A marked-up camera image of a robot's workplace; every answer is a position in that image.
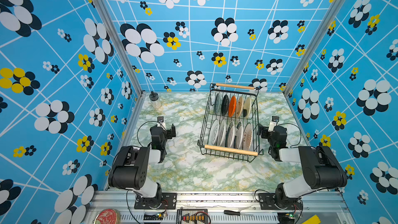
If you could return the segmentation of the black wire dish rack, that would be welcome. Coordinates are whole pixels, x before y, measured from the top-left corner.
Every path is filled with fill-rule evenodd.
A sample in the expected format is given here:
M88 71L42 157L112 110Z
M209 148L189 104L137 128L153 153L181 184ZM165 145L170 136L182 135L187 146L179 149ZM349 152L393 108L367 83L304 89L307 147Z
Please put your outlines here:
M238 85L228 85L228 84L220 84L220 83L212 83L210 86L210 91L207 99L205 115L202 123L201 134L198 140L198 147L202 155L214 156L214 157L221 157L227 159L233 159L238 161L245 161L245 162L253 162L255 158L258 156L264 155L264 150L261 148L260 145L260 136L257 135L258 124L259 121L259 113L258 113L258 94L260 92L260 88L254 86L238 86ZM214 115L214 103L216 94L220 93L221 101L224 95L229 96L229 100L234 95L236 99L240 96L244 97L244 101L246 97L251 98L251 112L249 118L243 118L243 114L239 118L235 117L228 117L228 113L225 116L221 115L221 110L218 115ZM243 150L234 148L227 148L226 147L226 139L224 143L224 147L208 145L208 138L210 127L215 119L219 120L219 126L223 119L227 121L227 129L228 125L231 121L235 122L235 131L236 126L239 121L243 123L243 131L247 125L247 123L252 124L253 129L253 136L252 136L252 143L250 150Z

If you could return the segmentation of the white plate teal flower emblem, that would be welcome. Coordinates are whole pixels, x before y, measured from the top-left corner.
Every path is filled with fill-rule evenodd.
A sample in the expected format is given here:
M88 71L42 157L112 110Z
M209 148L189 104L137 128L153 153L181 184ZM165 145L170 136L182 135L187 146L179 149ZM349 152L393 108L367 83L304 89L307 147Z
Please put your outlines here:
M219 120L215 119L210 127L208 145L215 146L219 132Z

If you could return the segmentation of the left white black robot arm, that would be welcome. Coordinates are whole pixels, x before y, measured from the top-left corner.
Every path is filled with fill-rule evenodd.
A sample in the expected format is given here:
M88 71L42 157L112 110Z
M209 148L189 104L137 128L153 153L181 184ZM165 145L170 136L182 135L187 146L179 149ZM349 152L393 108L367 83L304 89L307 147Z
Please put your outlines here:
M123 146L115 156L108 176L108 185L113 188L133 191L144 207L156 209L166 200L162 188L147 177L150 164L162 163L167 154L166 143L176 137L172 124L169 130L162 124L150 128L152 142L149 146Z

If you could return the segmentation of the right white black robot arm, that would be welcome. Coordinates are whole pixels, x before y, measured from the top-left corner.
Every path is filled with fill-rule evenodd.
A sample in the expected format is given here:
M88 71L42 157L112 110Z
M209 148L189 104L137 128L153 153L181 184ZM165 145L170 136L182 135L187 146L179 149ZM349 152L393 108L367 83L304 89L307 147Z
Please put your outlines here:
M258 134L268 140L268 154L277 162L301 164L302 175L280 183L274 195L278 208L287 208L302 196L320 189L334 189L347 185L345 170L328 146L287 147L287 129L282 126L260 126Z

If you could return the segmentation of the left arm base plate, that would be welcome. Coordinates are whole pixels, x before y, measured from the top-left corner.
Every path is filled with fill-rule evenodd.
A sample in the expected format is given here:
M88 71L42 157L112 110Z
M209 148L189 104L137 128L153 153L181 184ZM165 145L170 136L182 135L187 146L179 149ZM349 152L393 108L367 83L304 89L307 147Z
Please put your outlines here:
M134 204L134 209L144 210L169 210L176 209L177 193L166 192L157 195L154 198L143 198L137 196Z

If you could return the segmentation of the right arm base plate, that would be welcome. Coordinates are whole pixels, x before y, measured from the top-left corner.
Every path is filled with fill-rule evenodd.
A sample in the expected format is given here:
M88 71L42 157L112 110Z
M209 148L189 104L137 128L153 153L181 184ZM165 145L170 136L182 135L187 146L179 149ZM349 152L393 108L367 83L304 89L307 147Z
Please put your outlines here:
M257 196L261 210L300 211L303 203L299 199L290 199L284 196L275 196L271 193L259 193Z

